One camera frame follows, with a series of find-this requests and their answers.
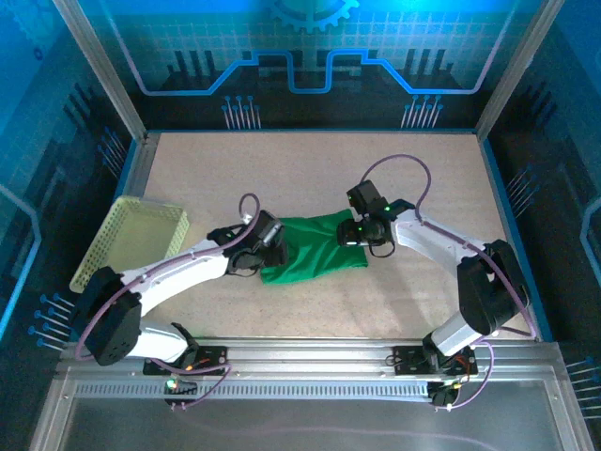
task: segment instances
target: gear graphic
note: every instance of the gear graphic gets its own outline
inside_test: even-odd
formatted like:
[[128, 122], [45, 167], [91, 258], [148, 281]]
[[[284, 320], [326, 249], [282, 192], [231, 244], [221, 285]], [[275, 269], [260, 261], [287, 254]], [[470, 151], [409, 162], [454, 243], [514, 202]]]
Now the gear graphic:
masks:
[[44, 48], [54, 32], [52, 0], [0, 0], [0, 10], [12, 14], [21, 31], [38, 47]]
[[337, 26], [340, 18], [348, 19], [348, 11], [358, 6], [357, 0], [270, 0], [272, 19], [280, 19], [282, 26], [292, 25], [295, 31], [304, 28], [309, 34]]

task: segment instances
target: wooden tabletop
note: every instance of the wooden tabletop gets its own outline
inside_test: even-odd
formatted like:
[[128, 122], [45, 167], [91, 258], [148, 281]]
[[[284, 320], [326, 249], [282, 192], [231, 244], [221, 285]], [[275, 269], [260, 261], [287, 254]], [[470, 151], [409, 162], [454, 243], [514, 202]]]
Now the wooden tabletop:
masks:
[[[278, 217], [348, 208], [346, 192], [377, 159], [423, 159], [432, 188], [423, 213], [484, 241], [504, 239], [476, 137], [400, 132], [164, 133], [145, 198], [176, 203], [191, 222], [184, 247], [239, 222], [242, 194], [256, 193]], [[415, 202], [423, 169], [391, 161], [370, 176], [389, 200]], [[246, 210], [254, 211], [251, 200]], [[452, 274], [407, 248], [369, 267], [290, 286], [227, 276], [197, 285], [146, 317], [180, 322], [193, 335], [421, 338], [457, 311]], [[521, 319], [512, 321], [524, 327]]]

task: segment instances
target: glass panel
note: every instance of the glass panel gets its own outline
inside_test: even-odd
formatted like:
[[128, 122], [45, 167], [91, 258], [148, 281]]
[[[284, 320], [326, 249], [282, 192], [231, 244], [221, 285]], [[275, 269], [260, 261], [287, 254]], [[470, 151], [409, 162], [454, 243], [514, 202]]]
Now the glass panel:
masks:
[[539, 0], [85, 0], [150, 129], [473, 128]]
[[601, 338], [599, 17], [599, 2], [565, 3], [489, 137], [552, 332], [591, 344]]
[[159, 400], [77, 399], [61, 449], [563, 449], [540, 383], [490, 383], [468, 408], [446, 413], [393, 400], [211, 400], [173, 413]]
[[0, 0], [0, 80], [0, 448], [25, 449], [69, 333], [40, 296], [69, 296], [131, 139], [50, 1]]

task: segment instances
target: aluminum frame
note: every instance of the aluminum frame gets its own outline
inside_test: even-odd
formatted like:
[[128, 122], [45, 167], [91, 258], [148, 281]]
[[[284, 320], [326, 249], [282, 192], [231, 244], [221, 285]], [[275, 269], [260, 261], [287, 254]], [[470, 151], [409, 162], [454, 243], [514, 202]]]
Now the aluminum frame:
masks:
[[143, 143], [146, 137], [144, 123], [82, 7], [77, 0], [53, 1], [131, 136], [136, 143]]
[[503, 73], [499, 83], [495, 87], [485, 109], [476, 124], [476, 135], [480, 141], [484, 141], [493, 126], [499, 119], [505, 104], [516, 90], [516, 86], [531, 64], [536, 51], [547, 35], [549, 28], [553, 25], [557, 14], [565, 0], [546, 0], [536, 11], [524, 37], [517, 45], [507, 69]]
[[[367, 387], [416, 386], [427, 381], [440, 381], [436, 375], [427, 377], [395, 376], [384, 359], [392, 346], [420, 345], [421, 340], [370, 340], [370, 339], [260, 339], [215, 338], [200, 340], [201, 345], [227, 346], [228, 361], [232, 365], [230, 377], [223, 386], [282, 387], [302, 386], [314, 382], [327, 386], [340, 382], [348, 387], [360, 383]], [[511, 340], [493, 341], [495, 369], [491, 381], [541, 381], [547, 392], [549, 408], [566, 451], [593, 451], [593, 443], [580, 413], [576, 395], [562, 361], [559, 346], [555, 343], [534, 343]], [[472, 378], [481, 381], [484, 368], [489, 365], [486, 347], [475, 350], [480, 374]], [[48, 392], [31, 450], [58, 450], [68, 425], [73, 400], [86, 398], [157, 398], [164, 397], [153, 386], [164, 387], [167, 377], [142, 374], [144, 361], [125, 360], [115, 365], [98, 366], [95, 362], [73, 360], [73, 346], [67, 348], [56, 368], [56, 376]], [[186, 381], [211, 382], [218, 377], [190, 376]], [[373, 393], [383, 393], [389, 399], [399, 397], [388, 392], [366, 393], [363, 397], [383, 398]], [[419, 397], [420, 389], [405, 394]], [[254, 398], [252, 390], [236, 389], [226, 392], [226, 398]], [[277, 391], [265, 392], [262, 398], [279, 398]], [[340, 399], [343, 391], [330, 390], [327, 397], [317, 392], [307, 392], [301, 398]]]

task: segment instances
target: yellow basket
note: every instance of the yellow basket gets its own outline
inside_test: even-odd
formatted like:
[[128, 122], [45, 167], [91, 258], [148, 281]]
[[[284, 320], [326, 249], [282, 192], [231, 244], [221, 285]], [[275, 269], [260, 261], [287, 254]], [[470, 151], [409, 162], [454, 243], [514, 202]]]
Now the yellow basket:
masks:
[[104, 218], [69, 288], [84, 292], [92, 274], [105, 266], [122, 272], [174, 256], [189, 227], [182, 207], [120, 196]]

